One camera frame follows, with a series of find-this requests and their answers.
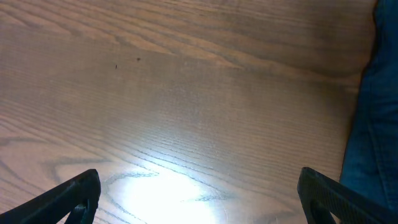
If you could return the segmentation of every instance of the wooden surface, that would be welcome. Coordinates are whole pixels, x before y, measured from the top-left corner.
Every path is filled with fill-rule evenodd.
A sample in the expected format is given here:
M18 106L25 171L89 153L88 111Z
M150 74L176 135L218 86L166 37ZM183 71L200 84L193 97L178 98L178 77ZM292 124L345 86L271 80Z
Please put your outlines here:
M1 0L0 212L89 168L95 223L305 223L373 0Z

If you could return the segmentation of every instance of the wood grain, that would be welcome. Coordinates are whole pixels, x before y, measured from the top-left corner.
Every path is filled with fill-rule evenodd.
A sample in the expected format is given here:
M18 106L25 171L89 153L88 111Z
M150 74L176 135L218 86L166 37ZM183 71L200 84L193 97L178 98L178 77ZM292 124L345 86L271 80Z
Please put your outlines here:
M89 168L96 223L305 223L373 1L0 1L0 212Z

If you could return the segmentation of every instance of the dark blue cloth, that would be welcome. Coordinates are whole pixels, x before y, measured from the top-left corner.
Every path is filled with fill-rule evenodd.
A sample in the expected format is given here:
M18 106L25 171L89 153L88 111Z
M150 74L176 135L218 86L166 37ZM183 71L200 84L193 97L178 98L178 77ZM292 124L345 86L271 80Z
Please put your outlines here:
M340 182L398 212L398 0L379 0Z

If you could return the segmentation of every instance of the black object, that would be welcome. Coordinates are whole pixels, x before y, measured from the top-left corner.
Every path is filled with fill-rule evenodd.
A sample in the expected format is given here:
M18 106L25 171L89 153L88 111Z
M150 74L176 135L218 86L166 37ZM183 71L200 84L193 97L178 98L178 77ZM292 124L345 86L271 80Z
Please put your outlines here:
M0 215L0 223L91 224L100 199L98 173L90 169L63 184Z
M336 224L330 212L343 223L398 223L393 211L308 167L301 171L297 190L309 224Z

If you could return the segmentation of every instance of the blue fabric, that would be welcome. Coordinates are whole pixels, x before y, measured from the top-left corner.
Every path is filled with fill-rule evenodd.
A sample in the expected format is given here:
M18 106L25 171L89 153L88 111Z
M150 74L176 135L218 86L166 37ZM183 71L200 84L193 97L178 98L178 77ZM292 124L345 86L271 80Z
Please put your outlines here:
M398 0L379 0L340 182L398 212Z

